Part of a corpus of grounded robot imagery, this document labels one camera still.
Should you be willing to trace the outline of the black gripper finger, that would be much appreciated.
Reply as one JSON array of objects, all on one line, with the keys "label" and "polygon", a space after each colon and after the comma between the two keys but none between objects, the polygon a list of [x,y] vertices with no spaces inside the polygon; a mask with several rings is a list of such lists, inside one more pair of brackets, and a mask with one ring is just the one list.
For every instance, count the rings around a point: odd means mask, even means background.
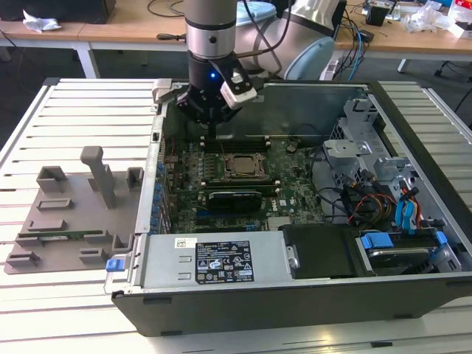
[{"label": "black gripper finger", "polygon": [[203,91],[186,91],[177,99],[177,106],[186,118],[206,128],[209,138],[213,137],[212,109]]},{"label": "black gripper finger", "polygon": [[214,109],[212,111],[212,138],[216,138],[217,126],[229,122],[240,110]]}]

